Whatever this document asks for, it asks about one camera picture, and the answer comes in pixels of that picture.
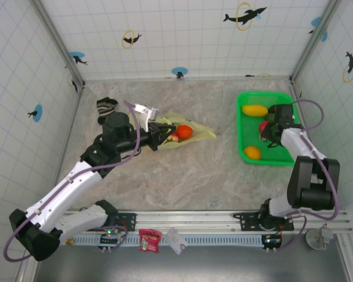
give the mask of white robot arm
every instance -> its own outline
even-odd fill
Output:
[[[95,138],[70,173],[26,211],[16,209],[10,215],[15,237],[36,260],[49,257],[60,241],[96,227],[116,225],[118,211],[104,200],[71,216],[63,214],[81,194],[123,162],[121,153],[143,146],[156,151],[176,131],[174,125],[149,122],[155,120],[157,109],[137,104],[133,107],[140,113],[142,127],[139,131],[129,123],[126,114],[111,113],[102,125],[103,133]]]
[[[280,226],[283,230],[293,230],[287,217],[299,213],[300,208],[308,208],[310,210],[304,211],[314,214],[313,210],[331,210],[338,202],[338,161],[319,152],[303,127],[294,123],[291,104],[271,106],[268,112],[274,114],[274,119],[260,133],[261,140],[272,142],[268,145],[269,150],[274,145],[285,147],[295,162],[294,168],[286,193],[267,199],[255,213],[234,215],[244,222],[242,231],[271,231]]]

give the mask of yellow mango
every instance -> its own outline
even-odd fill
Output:
[[[262,105],[244,105],[242,106],[242,112],[248,116],[265,116],[268,109]]]

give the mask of red fruit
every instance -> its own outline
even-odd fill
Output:
[[[179,136],[176,133],[171,133],[169,137],[167,137],[167,140],[173,141],[173,142],[179,142]]]
[[[263,132],[263,130],[265,129],[265,127],[267,126],[269,120],[265,120],[263,122],[260,123],[259,125],[259,133],[261,134]]]
[[[194,132],[188,125],[179,125],[176,131],[178,132],[178,136],[182,139],[190,138]]]

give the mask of wall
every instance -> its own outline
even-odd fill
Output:
[[[28,1],[0,1],[0,281],[12,281],[19,266],[2,255],[9,214],[44,196],[57,173],[77,102],[64,66]],[[9,254],[23,250],[15,242]]]
[[[42,2],[91,80],[290,75],[328,0]]]
[[[353,1],[344,0],[321,42],[304,69],[299,86],[303,98],[319,102],[325,122],[312,132],[318,149],[338,159],[341,165],[339,198],[353,222]],[[317,112],[304,106],[307,124],[317,121]]]

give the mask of marble floor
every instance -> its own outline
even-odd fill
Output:
[[[61,167],[61,180],[102,132],[96,101],[109,96],[122,103],[152,105],[161,113],[173,110],[210,126],[216,140],[202,140],[177,149],[143,150],[72,206],[89,207],[105,199],[117,209],[245,210],[258,209],[269,197],[286,191],[291,167],[255,166],[238,153],[235,99],[247,90],[289,93],[287,80],[206,80],[169,82],[87,83]]]

